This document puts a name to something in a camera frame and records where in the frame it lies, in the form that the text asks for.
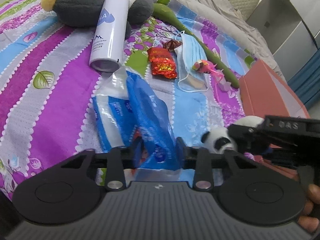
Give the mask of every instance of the blue heart logo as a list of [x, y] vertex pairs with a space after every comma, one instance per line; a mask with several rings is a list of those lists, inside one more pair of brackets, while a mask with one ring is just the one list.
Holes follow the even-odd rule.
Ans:
[[99, 26], [101, 23], [111, 23], [114, 22], [115, 18], [113, 17], [112, 14], [108, 13], [106, 9], [103, 9], [100, 13], [98, 25]]

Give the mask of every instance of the face mask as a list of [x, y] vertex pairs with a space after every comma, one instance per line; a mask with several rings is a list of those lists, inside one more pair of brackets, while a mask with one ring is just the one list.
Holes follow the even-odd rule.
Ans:
[[206, 91], [205, 74], [192, 69], [197, 60], [207, 59], [205, 52], [193, 36], [181, 33], [181, 37], [182, 45], [174, 50], [179, 70], [178, 86], [185, 92]]

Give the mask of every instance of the gray stuffed animal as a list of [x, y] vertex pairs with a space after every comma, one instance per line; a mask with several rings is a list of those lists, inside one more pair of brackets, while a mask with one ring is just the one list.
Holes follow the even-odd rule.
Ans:
[[[54, 11], [58, 20], [71, 27], [96, 27], [104, 0], [41, 0], [45, 11]], [[152, 0], [129, 0], [125, 38], [131, 33], [131, 24], [142, 24], [153, 13]]]

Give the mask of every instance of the human hand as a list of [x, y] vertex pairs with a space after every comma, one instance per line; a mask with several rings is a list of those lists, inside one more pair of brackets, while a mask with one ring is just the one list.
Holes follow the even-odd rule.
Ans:
[[320, 187], [309, 185], [307, 195], [309, 199], [302, 211], [302, 216], [298, 220], [298, 224], [308, 232], [313, 233], [319, 225], [319, 220], [308, 217], [308, 215], [312, 212], [314, 204], [320, 204]]

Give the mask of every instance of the gray ribbed panel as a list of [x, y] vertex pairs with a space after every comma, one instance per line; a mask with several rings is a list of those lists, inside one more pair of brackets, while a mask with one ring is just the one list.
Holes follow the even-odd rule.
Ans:
[[274, 228], [246, 225], [225, 214], [209, 193], [185, 182], [132, 182], [108, 193], [93, 213], [69, 225], [22, 223], [8, 240], [309, 240], [292, 222]]

